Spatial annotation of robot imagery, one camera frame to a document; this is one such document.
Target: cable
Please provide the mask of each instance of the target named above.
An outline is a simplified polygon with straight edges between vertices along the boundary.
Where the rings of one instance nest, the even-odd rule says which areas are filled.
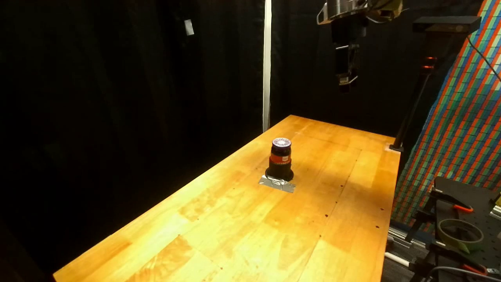
[[[486,61],[486,64],[487,64],[487,66],[490,67],[490,71],[497,75],[497,78],[501,82],[500,74],[498,74],[497,69],[489,63],[489,60],[484,56],[484,53],[471,42],[470,36],[468,36],[467,39],[468,39],[471,49],[476,50],[476,52],[482,56],[482,60]]]
[[[464,274],[476,276],[476,277],[481,277],[481,279],[486,279],[486,281],[501,282],[501,279],[497,279],[497,277],[490,277],[490,276],[484,276],[484,274],[478,274],[478,273],[471,273],[471,271],[461,270],[461,268],[453,268],[453,266],[437,266],[437,268],[431,270],[431,271],[428,273],[428,276],[426,276],[426,281],[429,281],[435,271],[464,273]]]

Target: wooden table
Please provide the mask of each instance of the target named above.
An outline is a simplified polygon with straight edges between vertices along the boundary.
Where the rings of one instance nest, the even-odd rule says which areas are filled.
[[[271,141],[296,185],[260,185]],[[393,138],[288,116],[55,273],[57,281],[381,281]]]

